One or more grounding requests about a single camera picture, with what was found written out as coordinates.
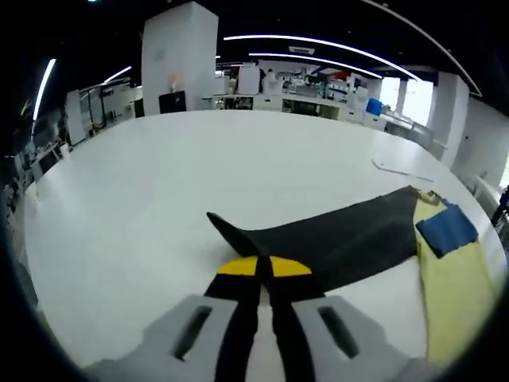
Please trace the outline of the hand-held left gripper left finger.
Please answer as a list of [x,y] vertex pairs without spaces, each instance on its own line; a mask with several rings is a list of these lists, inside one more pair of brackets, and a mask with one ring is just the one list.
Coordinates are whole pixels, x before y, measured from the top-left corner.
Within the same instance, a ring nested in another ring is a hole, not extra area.
[[258,329],[258,259],[221,266],[202,295],[189,295],[144,333],[143,381],[244,381]]

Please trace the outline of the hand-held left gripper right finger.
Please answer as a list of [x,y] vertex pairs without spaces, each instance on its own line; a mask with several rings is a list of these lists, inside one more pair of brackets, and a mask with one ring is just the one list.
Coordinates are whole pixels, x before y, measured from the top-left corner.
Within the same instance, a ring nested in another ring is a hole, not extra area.
[[339,296],[325,296],[311,270],[271,256],[266,285],[288,381],[389,381],[398,352],[384,329]]

